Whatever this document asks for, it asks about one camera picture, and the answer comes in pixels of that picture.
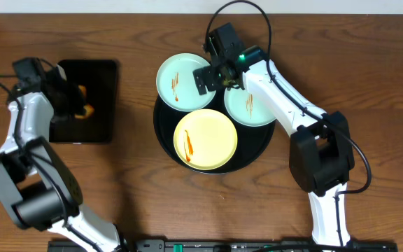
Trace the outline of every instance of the yellow plate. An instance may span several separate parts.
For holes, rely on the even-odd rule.
[[[187,114],[178,123],[174,147],[180,159],[192,168],[219,168],[236,151],[236,128],[221,112],[200,109]]]

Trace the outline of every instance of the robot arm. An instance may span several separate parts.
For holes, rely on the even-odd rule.
[[[199,94],[223,88],[242,88],[256,96],[274,114],[290,137],[290,171],[302,190],[309,193],[313,217],[313,240],[317,244],[340,246],[337,234],[335,193],[346,189],[349,170],[354,166],[351,145],[321,122],[304,114],[270,79],[267,56],[257,46],[245,49],[230,23],[209,34],[206,52],[211,66],[194,71]],[[270,60],[271,74],[298,103],[319,118],[341,128],[349,136],[348,123],[340,112],[326,114],[304,98],[279,73]],[[316,140],[327,139],[318,146]],[[349,240],[344,217],[344,196],[340,195],[340,230],[343,243]]]
[[[298,93],[298,91],[282,77],[272,61],[270,61],[270,69],[272,74],[276,76],[276,81],[301,104],[308,106],[310,112],[318,116],[326,113]],[[245,91],[255,95],[260,101],[267,105],[289,137],[297,132],[299,126],[308,127],[317,122],[310,116],[303,114],[270,80],[267,72],[267,63],[264,60],[251,65],[249,70],[242,74],[242,80]],[[346,190],[346,186],[346,183],[338,184],[327,190],[322,197],[319,197],[314,192],[309,192],[309,201],[313,217],[312,237],[315,243],[340,246],[337,235],[338,229],[334,196],[337,191]],[[340,195],[339,197],[340,230],[343,243],[346,244],[351,237],[346,230],[344,195]]]
[[[18,78],[26,83],[18,87],[20,93],[17,95],[23,110],[18,111],[15,101],[8,105],[10,126],[0,149],[1,203],[19,228],[33,227],[59,233],[86,251],[120,250],[120,235],[114,224],[100,219],[83,204],[77,180],[48,143],[50,122],[57,117],[57,109],[63,111],[63,107],[52,104],[66,104],[55,97],[62,98],[75,92],[57,89],[57,80],[47,77],[38,59],[22,59],[14,63],[14,68]],[[76,110],[67,108],[67,111],[73,114]],[[18,116],[21,120],[16,127]],[[15,142],[17,128],[24,152],[20,152]],[[26,188],[16,186],[37,173],[41,177],[38,183]],[[66,224],[63,206],[67,212]]]

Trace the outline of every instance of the wood grain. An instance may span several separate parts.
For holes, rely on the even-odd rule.
[[[289,139],[277,127],[268,149],[240,171],[208,176],[179,167],[153,130],[155,76],[176,53],[202,54],[209,15],[0,15],[0,74],[26,56],[117,59],[115,132],[109,145],[53,145],[85,198],[131,239],[272,240],[308,237],[307,195],[288,170]],[[394,240],[403,251],[403,15],[272,15],[271,57],[305,97],[348,118],[369,158],[370,189],[346,200],[356,239]],[[267,43],[258,15],[221,15],[246,45]],[[15,80],[7,79],[10,86]],[[9,114],[0,90],[0,145]],[[365,182],[357,160],[350,188]],[[0,204],[0,251],[44,251],[57,237],[21,231]]]

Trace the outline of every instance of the red sauce smear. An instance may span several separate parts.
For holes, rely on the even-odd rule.
[[[248,99],[245,101],[246,110],[248,111],[248,107],[250,107],[250,118],[253,115],[253,95],[249,94]]]
[[[176,86],[178,85],[178,73],[176,73],[175,78],[172,79],[172,92],[175,95],[175,100],[178,101],[178,97],[176,95]]]
[[[190,162],[190,157],[194,155],[194,149],[192,148],[192,144],[190,143],[190,137],[188,131],[185,129],[186,132],[186,141],[188,142],[188,149],[189,149],[189,155],[188,152],[186,151],[186,145],[183,143],[184,148],[185,148],[185,154],[186,154],[186,161]]]

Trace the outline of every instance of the black tray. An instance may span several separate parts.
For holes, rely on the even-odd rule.
[[[225,91],[217,91],[213,101],[211,101],[205,109],[217,110],[225,114],[234,124],[237,131],[237,148],[231,159],[223,166],[212,170],[198,170],[186,165],[176,154],[174,148],[174,132],[180,120],[188,114],[188,112],[177,111],[165,104],[161,97],[158,96],[153,111],[153,125],[158,141],[173,160],[178,164],[191,169],[192,171],[205,174],[224,174],[242,169],[256,160],[265,148],[269,145],[271,136],[273,135],[275,122],[261,127],[244,126],[232,119],[223,102]]]

